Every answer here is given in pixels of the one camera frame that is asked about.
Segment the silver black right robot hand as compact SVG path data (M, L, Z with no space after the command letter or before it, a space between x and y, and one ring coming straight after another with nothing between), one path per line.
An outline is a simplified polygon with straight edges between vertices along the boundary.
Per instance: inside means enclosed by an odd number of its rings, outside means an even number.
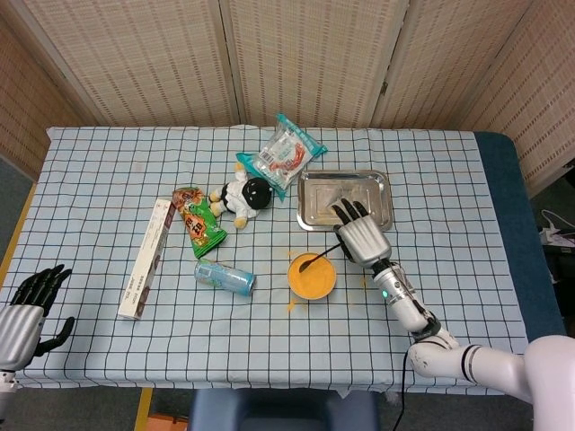
M342 198L332 206L340 219L333 230L346 256L362 268L389 260L392 247L375 218L358 201Z

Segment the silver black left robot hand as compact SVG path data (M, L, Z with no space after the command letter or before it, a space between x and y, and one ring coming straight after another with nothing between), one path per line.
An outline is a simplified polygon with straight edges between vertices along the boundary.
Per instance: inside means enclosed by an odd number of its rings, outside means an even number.
M15 373L29 365L35 357L65 344L75 325L75 318L66 318L62 330L43 341L41 332L59 288L72 274L60 264L26 278L17 288L11 302L1 309L1 370Z

